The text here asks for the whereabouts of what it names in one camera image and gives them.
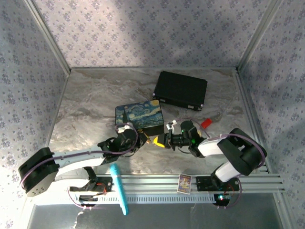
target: gray marble table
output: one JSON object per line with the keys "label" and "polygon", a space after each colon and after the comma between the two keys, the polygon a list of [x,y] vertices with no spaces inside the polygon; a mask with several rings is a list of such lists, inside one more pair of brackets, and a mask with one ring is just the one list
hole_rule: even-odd
{"label": "gray marble table", "polygon": [[[115,107],[152,100],[152,93],[163,69],[73,69],[64,92],[49,147],[54,151],[85,149],[116,136]],[[208,81],[202,111],[162,104],[165,122],[191,117],[213,123],[207,128],[211,136],[229,133],[239,127],[249,133],[239,93],[231,70],[167,70],[203,78]],[[198,174],[211,173],[224,156],[195,158],[180,151],[145,144],[134,156],[119,158],[123,174]],[[108,173],[109,165],[95,168]]]}

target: purple patterned wall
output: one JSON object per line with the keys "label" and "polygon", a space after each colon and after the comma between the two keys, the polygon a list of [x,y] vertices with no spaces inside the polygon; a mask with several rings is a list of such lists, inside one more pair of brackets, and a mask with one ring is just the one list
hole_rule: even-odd
{"label": "purple patterned wall", "polygon": [[0,0],[0,228],[24,201],[18,167],[45,145],[64,71],[21,0]]}
{"label": "purple patterned wall", "polygon": [[305,2],[284,1],[242,72],[268,158],[305,229]]}
{"label": "purple patterned wall", "polygon": [[270,0],[36,0],[70,67],[236,66]]}

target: small card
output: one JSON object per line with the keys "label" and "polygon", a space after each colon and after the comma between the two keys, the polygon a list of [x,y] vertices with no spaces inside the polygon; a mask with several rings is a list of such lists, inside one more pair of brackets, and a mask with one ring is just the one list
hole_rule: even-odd
{"label": "small card", "polygon": [[177,192],[190,194],[191,193],[192,176],[180,174],[178,181]]}

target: painted box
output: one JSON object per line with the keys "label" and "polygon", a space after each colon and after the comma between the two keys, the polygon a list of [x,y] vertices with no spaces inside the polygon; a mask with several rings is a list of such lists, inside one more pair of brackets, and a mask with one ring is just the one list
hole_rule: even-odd
{"label": "painted box", "polygon": [[158,100],[126,104],[115,108],[115,123],[132,123],[148,136],[164,133],[163,115]]}

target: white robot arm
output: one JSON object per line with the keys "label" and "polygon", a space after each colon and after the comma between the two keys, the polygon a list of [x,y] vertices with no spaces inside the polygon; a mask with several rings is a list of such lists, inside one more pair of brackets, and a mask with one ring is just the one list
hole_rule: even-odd
{"label": "white robot arm", "polygon": [[265,149],[249,137],[245,132],[236,128],[229,134],[215,138],[203,138],[198,134],[192,121],[181,123],[181,134],[173,134],[173,121],[167,125],[169,133],[159,135],[154,143],[160,147],[181,148],[188,146],[195,157],[224,155],[228,162],[220,165],[212,174],[213,185],[220,188],[240,175],[249,175],[254,169],[262,166],[267,153]]}
{"label": "white robot arm", "polygon": [[111,137],[86,150],[51,152],[42,148],[19,167],[21,186],[28,197],[45,192],[58,175],[78,168],[84,168],[91,179],[86,188],[97,187],[92,166],[116,161],[121,155],[134,154],[148,140],[145,133],[137,131],[131,123],[116,128],[117,137]]}

